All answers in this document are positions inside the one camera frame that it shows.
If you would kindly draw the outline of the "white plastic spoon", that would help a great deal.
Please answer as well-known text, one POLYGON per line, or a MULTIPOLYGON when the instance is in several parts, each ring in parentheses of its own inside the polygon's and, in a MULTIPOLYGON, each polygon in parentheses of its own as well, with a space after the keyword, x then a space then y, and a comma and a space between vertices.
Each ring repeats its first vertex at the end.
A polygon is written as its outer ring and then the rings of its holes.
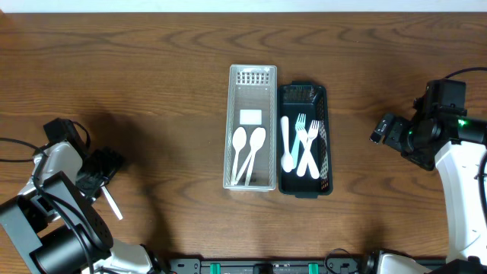
POLYGON ((290 173, 293 170, 294 160, 289 149, 289 118, 283 116, 281 118, 282 143, 284 152, 281 157, 282 170, 285 173, 290 173))
POLYGON ((247 158, 245 159, 245 161, 243 162, 242 164, 242 167, 240 168, 240 170, 238 171, 234 181, 233 181, 233 185, 237 185, 238 182, 240 181, 241 177, 243 176, 243 173, 244 171, 247 169, 247 166, 250 162, 250 159, 252 157, 252 153, 250 152, 248 155, 247 155, 247 158))
POLYGON ((239 161, 239 154, 240 150, 245 146, 247 143, 247 134, 244 127, 238 127, 232 137, 232 145, 235 150, 234 156, 234 163, 232 167, 232 174, 231 174, 231 185, 236 183, 236 176, 237 176, 237 165, 239 161))
POLYGON ((256 128, 250 137, 250 163, 248 164, 247 168, 245 186, 250 185, 256 153, 262 148, 265 139, 266 130, 263 127, 256 128))
POLYGON ((100 189, 101 189, 102 193, 104 194, 110 208, 113 210, 115 216, 119 220, 123 220, 123 215, 122 215, 118 205, 116 204, 115 199, 111 196, 109 190, 105 186, 102 186, 100 189))

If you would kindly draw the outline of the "pale green plastic fork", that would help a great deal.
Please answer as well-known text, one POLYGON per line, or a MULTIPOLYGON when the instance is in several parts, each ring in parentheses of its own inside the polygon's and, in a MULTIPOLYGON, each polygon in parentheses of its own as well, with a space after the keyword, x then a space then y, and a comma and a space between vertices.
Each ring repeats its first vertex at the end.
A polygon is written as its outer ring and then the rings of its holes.
POLYGON ((295 136, 294 136, 294 143, 292 145, 291 149, 291 156, 293 160, 293 169, 295 169, 298 165, 298 152, 299 152, 299 147, 300 147, 300 139, 298 132, 301 128, 305 127, 306 123, 306 115, 304 113, 299 113, 294 125, 295 129, 295 136))

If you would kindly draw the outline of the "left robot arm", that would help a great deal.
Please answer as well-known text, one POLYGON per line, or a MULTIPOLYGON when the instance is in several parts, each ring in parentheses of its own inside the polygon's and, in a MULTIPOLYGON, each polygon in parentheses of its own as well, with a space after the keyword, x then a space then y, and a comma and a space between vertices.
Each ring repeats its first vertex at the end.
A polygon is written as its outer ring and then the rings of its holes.
POLYGON ((159 273, 157 257, 143 244, 113 238, 94 209, 104 195, 122 214, 107 184, 124 157, 105 147, 90 151, 81 124, 56 118, 43 129, 47 144, 33 147, 26 186, 1 205, 1 226, 32 273, 159 273))

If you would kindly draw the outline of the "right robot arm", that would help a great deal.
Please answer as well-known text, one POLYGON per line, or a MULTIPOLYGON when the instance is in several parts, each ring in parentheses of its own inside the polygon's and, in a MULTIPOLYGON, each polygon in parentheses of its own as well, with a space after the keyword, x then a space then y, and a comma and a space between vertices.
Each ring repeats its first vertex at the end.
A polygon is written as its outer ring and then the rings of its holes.
POLYGON ((467 116, 465 100, 465 82, 430 81, 413 118, 386 113, 370 137, 440 175, 448 255, 437 273, 486 271, 486 122, 467 116))

